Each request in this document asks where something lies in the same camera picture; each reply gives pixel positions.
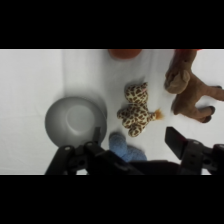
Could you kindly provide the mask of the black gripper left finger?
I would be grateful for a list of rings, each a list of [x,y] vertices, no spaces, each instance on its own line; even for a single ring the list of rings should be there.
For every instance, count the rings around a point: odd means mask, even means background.
[[[86,170],[91,175],[112,175],[115,173],[110,153],[99,145],[101,128],[96,127],[93,139],[78,147],[63,145],[53,156],[46,175],[76,175]]]

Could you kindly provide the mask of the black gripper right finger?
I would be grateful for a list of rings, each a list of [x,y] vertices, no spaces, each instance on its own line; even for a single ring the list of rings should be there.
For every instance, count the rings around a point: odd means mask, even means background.
[[[212,175],[224,175],[224,144],[209,148],[185,138],[173,127],[166,128],[165,143],[181,161],[179,175],[201,175],[203,169]]]

